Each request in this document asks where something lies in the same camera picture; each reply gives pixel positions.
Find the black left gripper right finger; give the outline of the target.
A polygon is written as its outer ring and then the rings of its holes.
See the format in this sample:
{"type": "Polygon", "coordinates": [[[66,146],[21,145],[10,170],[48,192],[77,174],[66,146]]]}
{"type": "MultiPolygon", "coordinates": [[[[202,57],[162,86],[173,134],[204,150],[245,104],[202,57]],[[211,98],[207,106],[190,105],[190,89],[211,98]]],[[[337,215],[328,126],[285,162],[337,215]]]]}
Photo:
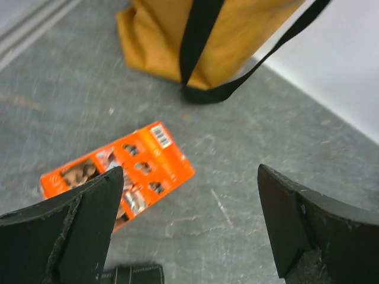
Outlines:
{"type": "Polygon", "coordinates": [[[378,283],[378,214],[260,164],[259,198],[278,277],[286,283],[378,283]]]}

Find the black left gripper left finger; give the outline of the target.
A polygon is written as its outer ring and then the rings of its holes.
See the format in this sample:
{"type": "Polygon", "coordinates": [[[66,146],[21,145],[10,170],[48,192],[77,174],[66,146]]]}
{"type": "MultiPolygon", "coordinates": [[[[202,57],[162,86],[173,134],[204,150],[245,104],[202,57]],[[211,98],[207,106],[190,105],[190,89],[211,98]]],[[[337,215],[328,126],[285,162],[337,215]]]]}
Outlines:
{"type": "Polygon", "coordinates": [[[1,215],[1,283],[99,283],[123,191],[120,166],[1,215]]]}

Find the black leather card holder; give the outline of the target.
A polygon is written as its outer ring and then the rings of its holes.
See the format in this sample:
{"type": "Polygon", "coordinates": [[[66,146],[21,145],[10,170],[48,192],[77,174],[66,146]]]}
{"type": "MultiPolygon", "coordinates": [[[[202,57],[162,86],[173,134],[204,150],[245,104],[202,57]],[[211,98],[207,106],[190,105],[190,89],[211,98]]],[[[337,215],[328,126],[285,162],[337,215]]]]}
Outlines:
{"type": "Polygon", "coordinates": [[[163,268],[159,264],[116,267],[104,272],[100,284],[164,284],[163,268]]]}

